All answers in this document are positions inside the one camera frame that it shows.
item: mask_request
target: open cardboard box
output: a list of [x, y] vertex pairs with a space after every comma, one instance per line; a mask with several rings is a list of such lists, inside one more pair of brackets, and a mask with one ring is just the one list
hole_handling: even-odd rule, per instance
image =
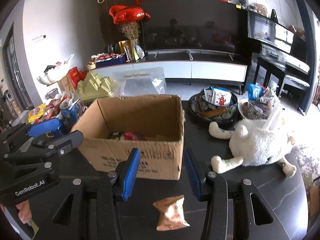
[[[78, 149], [98, 171], [113, 171], [136, 147], [141, 152], [138, 178], [180, 178], [183, 110], [178, 96], [99, 98], [72, 130], [83, 133]], [[139, 133], [147, 141], [107, 139], [120, 131]]]

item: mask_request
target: black table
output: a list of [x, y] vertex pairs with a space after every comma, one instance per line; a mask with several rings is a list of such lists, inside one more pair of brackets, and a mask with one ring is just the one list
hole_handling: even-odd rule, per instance
[[[228, 140], [211, 137], [208, 123], [195, 119], [187, 110], [187, 102], [182, 103], [186, 110], [184, 148], [192, 147], [197, 158], [210, 165], [213, 155], [231, 158]], [[241, 181], [249, 178], [260, 190], [275, 211], [291, 240], [301, 240], [307, 232], [308, 205], [305, 187], [294, 154], [288, 154], [290, 163], [297, 166], [297, 173], [287, 178], [277, 164], [260, 167], [238, 167], [223, 174], [226, 179]], [[96, 171], [78, 150], [73, 150], [62, 158], [60, 165], [62, 179], [97, 179], [102, 173]], [[179, 230], [158, 232], [156, 225], [159, 212], [152, 203], [166, 197], [183, 194], [184, 214], [190, 227]], [[54, 199], [59, 196], [55, 188], [30, 199], [33, 219], [38, 226], [54, 207]], [[192, 195], [187, 173], [181, 170], [179, 181], [136, 179], [132, 196], [126, 203], [119, 204], [120, 223], [124, 239], [183, 239], [197, 240], [203, 228], [206, 203], [198, 202]], [[229, 201], [228, 234], [233, 234], [233, 205]]]
[[256, 83], [258, 72], [260, 66], [267, 70], [266, 76], [264, 78], [263, 86], [267, 87], [270, 81], [271, 74], [279, 79], [278, 86], [279, 90], [277, 91], [277, 96], [281, 96], [281, 92], [285, 84], [296, 87], [301, 90], [307, 90], [310, 85], [301, 80], [297, 75], [290, 72], [285, 65], [277, 62], [276, 60], [272, 60], [271, 58], [260, 55], [258, 57], [257, 68], [254, 75], [253, 83]]

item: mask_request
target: orange snack packet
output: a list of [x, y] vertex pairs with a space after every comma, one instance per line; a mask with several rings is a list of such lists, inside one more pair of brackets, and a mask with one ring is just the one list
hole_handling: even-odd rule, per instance
[[184, 196], [169, 197], [158, 202], [153, 206], [160, 212], [157, 225], [158, 231], [174, 230], [189, 227], [190, 225], [184, 220], [183, 215]]

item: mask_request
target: tv cabinet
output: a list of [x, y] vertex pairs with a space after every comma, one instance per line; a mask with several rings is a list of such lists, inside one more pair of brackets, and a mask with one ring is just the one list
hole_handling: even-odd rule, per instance
[[186, 53], [146, 55], [136, 62], [122, 65], [96, 68], [92, 71], [101, 76], [111, 76], [113, 72], [163, 67], [167, 82], [212, 83], [216, 85], [233, 85], [243, 93], [247, 72], [245, 65], [238, 57], [233, 60], [227, 56], [212, 54], [192, 54], [193, 61]]

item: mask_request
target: yellow snack bag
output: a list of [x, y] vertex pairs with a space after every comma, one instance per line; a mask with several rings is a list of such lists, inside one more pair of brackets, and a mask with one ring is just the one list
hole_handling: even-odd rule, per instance
[[45, 104], [39, 105], [35, 109], [32, 109], [29, 112], [29, 123], [32, 123], [34, 120], [38, 119], [39, 117], [43, 116], [45, 113]]

